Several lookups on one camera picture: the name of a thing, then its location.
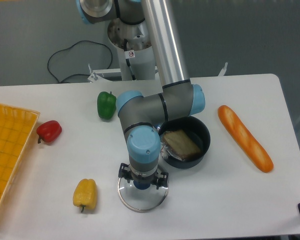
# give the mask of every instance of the yellow basket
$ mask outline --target yellow basket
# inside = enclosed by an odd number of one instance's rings
[[[15,176],[39,112],[0,104],[0,205]]]

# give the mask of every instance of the white table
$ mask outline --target white table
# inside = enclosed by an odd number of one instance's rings
[[[126,208],[117,194],[120,163],[129,163],[119,118],[102,121],[101,91],[118,96],[162,91],[160,82],[130,81],[0,87],[0,103],[41,112],[38,124],[60,122],[51,145],[27,146],[20,171],[0,211],[0,239],[203,239],[300,234],[300,151],[279,79],[272,74],[191,79],[200,84],[211,145],[196,167],[169,172],[169,194],[149,213]],[[274,169],[260,172],[218,119],[226,104],[271,156]],[[73,206],[81,179],[98,185],[98,204],[82,214]]]

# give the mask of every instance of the plastic food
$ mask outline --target plastic food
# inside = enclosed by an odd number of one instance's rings
[[[111,92],[100,92],[96,101],[99,117],[106,120],[111,119],[116,111],[116,101],[116,96]]]
[[[164,132],[161,140],[167,147],[168,153],[181,161],[189,161],[202,155],[200,148],[182,129]]]
[[[47,121],[41,124],[37,129],[36,133],[39,135],[38,144],[43,140],[46,143],[53,142],[62,132],[60,124],[55,121]]]
[[[218,109],[218,116],[225,129],[254,165],[264,173],[270,172],[274,168],[271,158],[242,123],[237,114],[230,107],[222,105]]]
[[[73,205],[84,209],[95,209],[97,205],[97,185],[93,179],[82,179],[73,193]]]

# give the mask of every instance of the warning sticker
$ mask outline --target warning sticker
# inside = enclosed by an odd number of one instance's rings
[[[124,56],[125,56],[125,59],[132,59],[136,56],[135,51],[134,50],[125,51]]]

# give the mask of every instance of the red bell pepper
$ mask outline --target red bell pepper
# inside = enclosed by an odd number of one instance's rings
[[[43,140],[46,143],[53,142],[62,132],[62,128],[59,122],[55,120],[47,121],[41,124],[37,129],[36,133],[39,135],[38,144]]]

